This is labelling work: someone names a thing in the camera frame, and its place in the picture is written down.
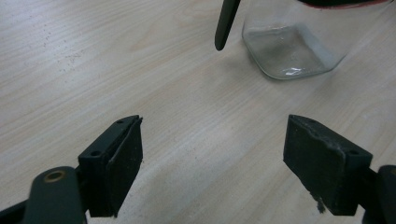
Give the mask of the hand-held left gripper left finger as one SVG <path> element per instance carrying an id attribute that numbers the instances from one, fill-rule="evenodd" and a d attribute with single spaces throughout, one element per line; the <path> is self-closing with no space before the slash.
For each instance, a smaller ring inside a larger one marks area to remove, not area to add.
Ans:
<path id="1" fill-rule="evenodd" d="M 91 217 L 116 217 L 143 160 L 138 115 L 115 121 L 78 156 L 82 197 Z"/>

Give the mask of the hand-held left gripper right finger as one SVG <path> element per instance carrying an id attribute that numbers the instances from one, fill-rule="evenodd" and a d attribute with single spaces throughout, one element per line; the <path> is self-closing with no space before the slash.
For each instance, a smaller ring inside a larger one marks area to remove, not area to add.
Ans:
<path id="1" fill-rule="evenodd" d="M 317 201 L 336 216 L 353 216 L 358 178 L 373 155 L 320 122 L 290 115 L 283 161 Z"/>

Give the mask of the square glass jar black rim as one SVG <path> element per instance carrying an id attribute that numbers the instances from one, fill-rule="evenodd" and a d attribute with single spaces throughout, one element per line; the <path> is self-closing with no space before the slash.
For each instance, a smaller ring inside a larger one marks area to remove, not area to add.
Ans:
<path id="1" fill-rule="evenodd" d="M 268 77 L 333 70 L 396 0 L 251 0 L 242 37 Z"/>

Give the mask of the black hinged jar lid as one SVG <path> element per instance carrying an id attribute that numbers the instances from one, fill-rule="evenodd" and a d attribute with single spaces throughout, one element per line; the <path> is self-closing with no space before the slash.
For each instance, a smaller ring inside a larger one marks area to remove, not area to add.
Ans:
<path id="1" fill-rule="evenodd" d="M 215 48 L 224 49 L 241 0 L 223 0 L 215 33 Z"/>

